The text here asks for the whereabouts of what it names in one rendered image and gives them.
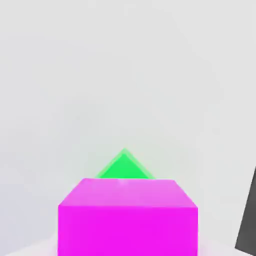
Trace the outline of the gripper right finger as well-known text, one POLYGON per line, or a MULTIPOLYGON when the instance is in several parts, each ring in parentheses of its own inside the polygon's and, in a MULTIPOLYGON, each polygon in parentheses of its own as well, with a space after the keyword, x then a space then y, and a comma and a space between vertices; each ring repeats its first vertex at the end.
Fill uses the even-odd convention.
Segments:
POLYGON ((198 240, 197 256, 251 256, 248 253, 237 250, 234 247, 222 244, 203 236, 198 240))

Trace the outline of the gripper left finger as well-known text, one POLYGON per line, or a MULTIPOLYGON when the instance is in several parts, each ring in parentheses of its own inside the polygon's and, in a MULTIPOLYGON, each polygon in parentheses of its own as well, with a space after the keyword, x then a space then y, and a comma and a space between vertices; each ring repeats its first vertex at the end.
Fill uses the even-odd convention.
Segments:
POLYGON ((58 235, 26 246, 5 256, 58 256, 58 235))

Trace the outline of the small magenta cube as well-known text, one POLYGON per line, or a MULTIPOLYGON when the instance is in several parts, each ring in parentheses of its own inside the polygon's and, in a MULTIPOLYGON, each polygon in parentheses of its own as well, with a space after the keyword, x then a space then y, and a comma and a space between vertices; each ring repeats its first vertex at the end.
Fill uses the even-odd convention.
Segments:
POLYGON ((169 179, 85 178, 58 205, 58 256, 198 256, 198 207, 169 179))

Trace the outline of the small green cube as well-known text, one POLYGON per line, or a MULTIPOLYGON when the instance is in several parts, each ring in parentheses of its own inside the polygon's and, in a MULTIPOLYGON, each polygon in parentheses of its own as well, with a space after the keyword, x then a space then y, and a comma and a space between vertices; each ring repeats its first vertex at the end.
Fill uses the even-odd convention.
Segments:
POLYGON ((97 175, 101 179, 155 179, 126 148, 122 149, 97 175))

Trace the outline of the large dark grey box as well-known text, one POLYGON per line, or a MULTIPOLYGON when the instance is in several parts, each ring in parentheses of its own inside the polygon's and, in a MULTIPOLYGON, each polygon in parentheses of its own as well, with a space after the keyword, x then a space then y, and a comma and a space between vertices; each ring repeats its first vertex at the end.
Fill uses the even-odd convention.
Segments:
POLYGON ((235 248, 256 256, 256 168, 252 177, 235 248))

